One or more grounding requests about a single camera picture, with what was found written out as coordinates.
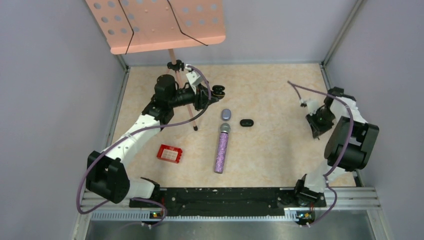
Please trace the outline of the black earbud case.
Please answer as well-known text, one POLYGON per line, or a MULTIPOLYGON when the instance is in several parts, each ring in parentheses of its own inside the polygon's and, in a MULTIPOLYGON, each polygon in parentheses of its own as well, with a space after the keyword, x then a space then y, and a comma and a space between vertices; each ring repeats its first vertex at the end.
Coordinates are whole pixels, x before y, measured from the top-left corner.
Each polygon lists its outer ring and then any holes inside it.
POLYGON ((252 127, 254 123, 255 122, 252 119, 241 119, 239 122, 242 127, 252 127))
POLYGON ((212 94, 218 98, 218 99, 222 99, 225 97, 226 93, 225 93, 225 87, 223 85, 214 85, 212 87, 212 94))

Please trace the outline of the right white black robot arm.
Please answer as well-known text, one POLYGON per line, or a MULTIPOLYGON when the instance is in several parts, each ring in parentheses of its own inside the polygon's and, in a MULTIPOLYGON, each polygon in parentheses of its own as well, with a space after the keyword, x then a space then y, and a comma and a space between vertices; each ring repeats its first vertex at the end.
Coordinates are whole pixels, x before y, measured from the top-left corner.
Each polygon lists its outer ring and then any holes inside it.
POLYGON ((305 118, 314 139, 332 131, 324 161, 296 182, 293 200, 307 206, 321 200, 328 184, 339 176, 365 168, 380 129, 362 117, 355 97, 345 94, 342 88, 329 89, 322 105, 312 99, 299 101, 308 110, 305 118))

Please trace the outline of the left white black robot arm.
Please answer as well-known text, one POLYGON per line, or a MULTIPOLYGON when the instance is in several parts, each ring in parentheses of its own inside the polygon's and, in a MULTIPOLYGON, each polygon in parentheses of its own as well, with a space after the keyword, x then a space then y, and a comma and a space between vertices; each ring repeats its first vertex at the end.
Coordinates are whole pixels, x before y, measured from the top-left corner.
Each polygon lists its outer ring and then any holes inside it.
POLYGON ((85 188, 115 204, 126 198, 141 198, 147 206, 156 206, 161 198, 156 190, 159 185, 148 178, 130 179, 126 168, 152 137, 171 126, 175 108, 193 105, 203 114, 210 104, 224 98, 224 86, 209 89, 199 80, 196 76, 193 83, 179 87, 172 75, 160 75, 154 95, 133 126, 110 147, 88 156, 85 188))

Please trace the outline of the purple earbud charging case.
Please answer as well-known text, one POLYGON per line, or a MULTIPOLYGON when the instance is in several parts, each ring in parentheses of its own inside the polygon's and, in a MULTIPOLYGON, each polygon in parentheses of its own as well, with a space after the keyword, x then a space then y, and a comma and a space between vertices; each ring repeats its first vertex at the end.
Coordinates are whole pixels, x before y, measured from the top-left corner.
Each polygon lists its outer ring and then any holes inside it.
POLYGON ((230 119, 231 119, 231 117, 232 117, 232 112, 231 112, 231 110, 230 109, 223 109, 222 111, 221 111, 221 115, 220 115, 220 117, 221 117, 221 119, 223 120, 223 121, 229 121, 230 119))

